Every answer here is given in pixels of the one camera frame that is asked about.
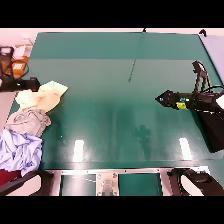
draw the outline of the white wall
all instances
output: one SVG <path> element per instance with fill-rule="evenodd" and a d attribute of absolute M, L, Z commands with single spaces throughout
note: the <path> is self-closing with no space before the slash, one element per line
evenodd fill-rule
<path fill-rule="evenodd" d="M 147 28 L 147 32 L 198 34 L 202 28 Z M 224 28 L 204 28 L 208 35 L 224 36 Z M 0 28 L 0 45 L 34 42 L 38 32 L 141 32 L 143 28 Z"/>

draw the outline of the pile of clothes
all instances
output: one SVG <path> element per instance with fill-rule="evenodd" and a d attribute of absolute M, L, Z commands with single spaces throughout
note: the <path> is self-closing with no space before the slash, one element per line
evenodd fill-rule
<path fill-rule="evenodd" d="M 0 134 L 0 170 L 20 170 L 21 175 L 37 170 L 42 157 L 41 136 L 51 125 L 46 113 L 59 102 L 68 87 L 51 81 L 38 92 L 24 90 L 16 102 L 20 109 L 11 114 Z"/>

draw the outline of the red cloth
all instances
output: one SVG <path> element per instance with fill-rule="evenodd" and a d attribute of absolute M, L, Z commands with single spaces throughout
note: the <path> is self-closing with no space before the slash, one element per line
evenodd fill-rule
<path fill-rule="evenodd" d="M 6 170 L 0 170 L 0 186 L 7 183 L 10 180 L 21 177 L 19 170 L 8 172 Z"/>

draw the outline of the green table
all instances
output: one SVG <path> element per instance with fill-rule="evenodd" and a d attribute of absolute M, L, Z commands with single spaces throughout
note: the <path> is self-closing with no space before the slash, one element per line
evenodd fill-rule
<path fill-rule="evenodd" d="M 218 74 L 198 35 L 158 33 L 40 33 L 29 76 L 69 87 L 49 112 L 42 169 L 115 169 L 209 165 L 224 168 L 223 153 L 210 154 L 190 111 L 164 108 L 155 97 L 167 89 L 191 92 L 192 62 Z M 11 112 L 17 110 L 13 104 Z M 180 138 L 192 160 L 184 161 Z M 83 161 L 73 162 L 76 140 Z"/>

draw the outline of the black clip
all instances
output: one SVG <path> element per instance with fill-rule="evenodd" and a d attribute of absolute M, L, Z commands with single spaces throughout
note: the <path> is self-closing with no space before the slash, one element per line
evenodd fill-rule
<path fill-rule="evenodd" d="M 207 33 L 206 33 L 206 31 L 205 31 L 204 29 L 202 29 L 202 30 L 199 32 L 199 34 L 203 34 L 205 37 L 207 37 Z"/>

